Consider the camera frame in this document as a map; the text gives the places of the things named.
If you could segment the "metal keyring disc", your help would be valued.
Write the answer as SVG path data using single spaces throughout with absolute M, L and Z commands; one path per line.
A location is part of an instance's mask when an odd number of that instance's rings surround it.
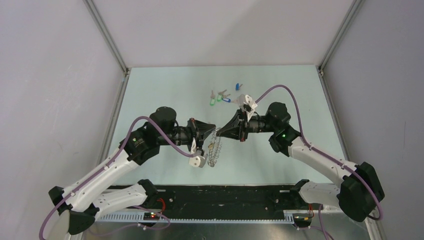
M 216 128 L 213 133 L 212 137 L 210 139 L 209 143 L 214 143 L 213 148 L 208 148 L 208 158 L 207 158 L 207 164 L 213 168 L 217 164 L 217 161 L 220 157 L 221 149 L 222 149 L 222 143 L 221 143 L 221 137 L 217 136 L 217 132 L 220 130 L 220 128 Z

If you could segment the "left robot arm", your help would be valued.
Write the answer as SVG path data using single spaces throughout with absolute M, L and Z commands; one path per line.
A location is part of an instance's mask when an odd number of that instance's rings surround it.
M 179 151 L 180 146 L 185 145 L 187 151 L 180 150 L 180 154 L 188 157 L 189 164 L 196 168 L 205 165 L 202 147 L 216 126 L 194 118 L 190 118 L 186 126 L 180 126 L 176 116 L 174 109 L 162 106 L 150 116 L 138 117 L 144 124 L 139 128 L 132 124 L 118 148 L 101 164 L 76 183 L 65 188 L 55 186 L 49 191 L 65 233 L 80 234 L 100 217 L 124 208 L 156 206 L 158 191 L 148 179 L 119 191 L 106 193 L 106 190 L 120 177 L 158 155 L 161 146 Z

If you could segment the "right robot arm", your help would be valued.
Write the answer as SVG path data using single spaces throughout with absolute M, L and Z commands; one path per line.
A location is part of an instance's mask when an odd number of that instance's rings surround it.
M 335 206 L 356 222 L 370 218 L 374 209 L 380 210 L 385 193 L 375 168 L 365 161 L 356 164 L 317 149 L 290 125 L 290 119 L 281 102 L 271 103 L 265 115 L 241 108 L 217 131 L 217 136 L 244 142 L 249 134 L 271 133 L 268 141 L 276 153 L 310 166 L 331 181 L 299 181 L 290 195 L 290 202 L 297 209 L 312 203 Z

